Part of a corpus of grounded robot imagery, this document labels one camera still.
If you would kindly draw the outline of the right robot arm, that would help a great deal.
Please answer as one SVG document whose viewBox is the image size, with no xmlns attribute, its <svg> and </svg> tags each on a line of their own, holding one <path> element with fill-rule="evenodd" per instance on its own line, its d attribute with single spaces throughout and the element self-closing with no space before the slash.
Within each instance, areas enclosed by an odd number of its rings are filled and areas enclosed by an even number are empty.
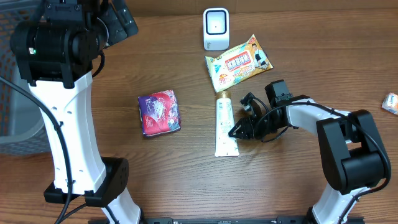
<svg viewBox="0 0 398 224">
<path fill-rule="evenodd" d="M 372 114 L 336 110 L 314 102 L 309 96 L 294 96 L 284 80 L 265 87 L 270 105 L 252 93 L 241 101 L 250 114 L 229 130 L 236 139 L 276 138 L 289 128 L 302 128 L 318 138 L 322 169 L 327 185 L 319 201 L 294 223 L 363 223 L 348 215 L 362 196 L 384 189 L 391 180 L 391 162 Z"/>
</svg>

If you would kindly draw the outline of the red purple tissue pack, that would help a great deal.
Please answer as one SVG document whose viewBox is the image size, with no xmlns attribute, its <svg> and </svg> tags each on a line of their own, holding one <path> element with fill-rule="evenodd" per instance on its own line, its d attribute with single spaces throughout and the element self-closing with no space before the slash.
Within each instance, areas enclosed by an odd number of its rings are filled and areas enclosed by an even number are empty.
<svg viewBox="0 0 398 224">
<path fill-rule="evenodd" d="M 173 90 L 138 97 L 142 133 L 145 137 L 181 129 L 178 101 Z"/>
</svg>

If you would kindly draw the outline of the yellow orange snack bag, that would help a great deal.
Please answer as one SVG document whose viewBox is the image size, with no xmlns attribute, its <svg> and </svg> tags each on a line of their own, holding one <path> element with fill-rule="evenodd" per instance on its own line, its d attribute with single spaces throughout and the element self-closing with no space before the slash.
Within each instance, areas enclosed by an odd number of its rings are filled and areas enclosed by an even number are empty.
<svg viewBox="0 0 398 224">
<path fill-rule="evenodd" d="M 274 68 L 254 34 L 216 58 L 206 56 L 205 64 L 216 93 Z"/>
</svg>

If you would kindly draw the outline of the white floral cream tube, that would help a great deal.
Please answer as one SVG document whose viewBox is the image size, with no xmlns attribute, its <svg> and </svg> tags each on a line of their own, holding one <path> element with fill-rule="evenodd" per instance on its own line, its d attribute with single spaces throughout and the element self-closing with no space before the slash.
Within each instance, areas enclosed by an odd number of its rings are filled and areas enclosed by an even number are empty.
<svg viewBox="0 0 398 224">
<path fill-rule="evenodd" d="M 216 140 L 215 157 L 238 157 L 239 149 L 235 138 L 229 136 L 234 127 L 231 93 L 220 91 L 216 94 Z"/>
</svg>

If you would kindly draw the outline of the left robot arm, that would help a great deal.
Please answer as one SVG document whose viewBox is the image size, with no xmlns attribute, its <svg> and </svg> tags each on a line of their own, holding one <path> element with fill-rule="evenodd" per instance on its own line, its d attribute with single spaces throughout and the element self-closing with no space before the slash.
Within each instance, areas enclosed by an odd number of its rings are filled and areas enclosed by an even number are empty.
<svg viewBox="0 0 398 224">
<path fill-rule="evenodd" d="M 53 157 L 55 177 L 44 191 L 48 203 L 62 205 L 57 221 L 68 218 L 77 197 L 98 207 L 106 223 L 144 223 L 141 208 L 127 189 L 126 159 L 103 157 L 96 140 L 91 87 L 104 50 L 137 34 L 124 0 L 45 0 L 34 15 L 18 23 L 10 45 L 23 95 L 42 113 Z"/>
</svg>

